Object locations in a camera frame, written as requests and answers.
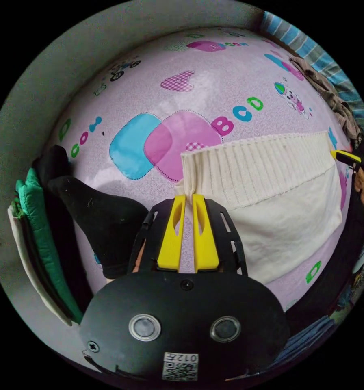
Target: qr code sticker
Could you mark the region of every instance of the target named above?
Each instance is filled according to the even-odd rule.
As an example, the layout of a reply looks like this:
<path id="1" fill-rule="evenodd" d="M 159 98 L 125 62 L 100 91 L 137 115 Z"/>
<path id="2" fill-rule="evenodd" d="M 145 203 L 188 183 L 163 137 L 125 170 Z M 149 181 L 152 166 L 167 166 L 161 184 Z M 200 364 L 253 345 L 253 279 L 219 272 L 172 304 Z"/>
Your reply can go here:
<path id="1" fill-rule="evenodd" d="M 165 353 L 162 379 L 190 382 L 198 380 L 197 353 Z"/>

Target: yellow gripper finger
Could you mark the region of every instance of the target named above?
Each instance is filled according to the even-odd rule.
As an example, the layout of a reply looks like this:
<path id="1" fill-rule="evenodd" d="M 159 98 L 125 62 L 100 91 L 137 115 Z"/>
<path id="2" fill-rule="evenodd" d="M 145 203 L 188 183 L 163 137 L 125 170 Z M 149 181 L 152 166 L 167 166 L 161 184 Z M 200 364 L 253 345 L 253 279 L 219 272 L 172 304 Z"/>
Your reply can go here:
<path id="1" fill-rule="evenodd" d="M 215 239 L 210 226 L 205 199 L 199 194 L 193 194 L 193 236 L 195 272 L 217 269 L 219 257 Z"/>
<path id="2" fill-rule="evenodd" d="M 185 195 L 178 195 L 174 198 L 170 218 L 166 226 L 162 247 L 158 256 L 158 268 L 160 269 L 179 271 L 185 206 Z M 180 222 L 180 225 L 177 233 L 176 226 L 178 222 Z"/>
<path id="3" fill-rule="evenodd" d="M 358 162 L 358 163 L 361 162 L 360 157 L 352 153 L 346 152 L 344 150 L 332 150 L 331 155 L 335 160 L 341 161 L 348 165 L 351 165 L 351 162 Z"/>

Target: brown cloth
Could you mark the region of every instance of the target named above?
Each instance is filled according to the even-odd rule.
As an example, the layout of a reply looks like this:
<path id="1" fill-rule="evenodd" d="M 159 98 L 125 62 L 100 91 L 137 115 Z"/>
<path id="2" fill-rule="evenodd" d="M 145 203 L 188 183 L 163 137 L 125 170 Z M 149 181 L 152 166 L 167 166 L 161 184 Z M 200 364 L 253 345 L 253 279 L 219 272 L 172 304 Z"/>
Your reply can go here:
<path id="1" fill-rule="evenodd" d="M 349 138 L 356 140 L 361 129 L 357 125 L 349 105 L 339 97 L 327 78 L 313 69 L 303 58 L 290 57 L 289 61 L 305 76 L 327 102 L 342 126 L 344 133 Z"/>

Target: cartoon bicycle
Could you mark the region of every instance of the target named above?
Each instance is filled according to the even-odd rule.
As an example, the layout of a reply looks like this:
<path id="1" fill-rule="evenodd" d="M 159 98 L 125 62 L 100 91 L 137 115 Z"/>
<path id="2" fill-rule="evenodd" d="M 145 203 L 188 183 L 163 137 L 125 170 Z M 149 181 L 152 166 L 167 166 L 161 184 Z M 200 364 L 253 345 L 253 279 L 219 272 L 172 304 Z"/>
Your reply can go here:
<path id="1" fill-rule="evenodd" d="M 124 74 L 124 70 L 125 68 L 129 67 L 129 68 L 134 68 L 135 66 L 137 66 L 139 63 L 141 62 L 141 60 L 138 60 L 138 61 L 131 61 L 129 63 L 126 63 L 125 61 L 120 64 L 120 65 L 117 65 L 117 66 L 112 66 L 109 70 L 111 70 L 112 72 L 110 73 L 112 75 L 112 77 L 110 78 L 110 81 L 116 81 L 118 80 L 123 74 Z"/>

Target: white cloth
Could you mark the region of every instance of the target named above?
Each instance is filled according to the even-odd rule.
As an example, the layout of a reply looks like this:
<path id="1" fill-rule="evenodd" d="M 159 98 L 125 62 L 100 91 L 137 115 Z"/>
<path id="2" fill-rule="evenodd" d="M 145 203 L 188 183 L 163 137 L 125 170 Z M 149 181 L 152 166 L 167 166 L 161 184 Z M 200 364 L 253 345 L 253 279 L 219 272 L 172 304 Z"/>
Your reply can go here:
<path id="1" fill-rule="evenodd" d="M 13 207 L 10 206 L 7 210 L 10 219 L 11 230 L 13 231 L 13 236 L 15 243 L 17 244 L 17 249 L 19 253 L 19 257 L 21 258 L 22 265 L 25 269 L 25 272 L 32 283 L 35 290 L 40 295 L 42 301 L 45 306 L 61 321 L 65 323 L 65 325 L 72 326 L 72 322 L 67 316 L 59 309 L 59 307 L 55 304 L 53 299 L 46 292 L 42 283 L 40 282 L 37 274 L 33 268 L 33 265 L 29 259 L 29 253 L 25 245 L 24 234 L 21 227 L 21 222 L 18 218 L 13 216 Z"/>
<path id="2" fill-rule="evenodd" d="M 239 232 L 251 278 L 267 284 L 312 256 L 342 222 L 329 135 L 287 134 L 183 153 L 178 195 L 213 199 Z"/>

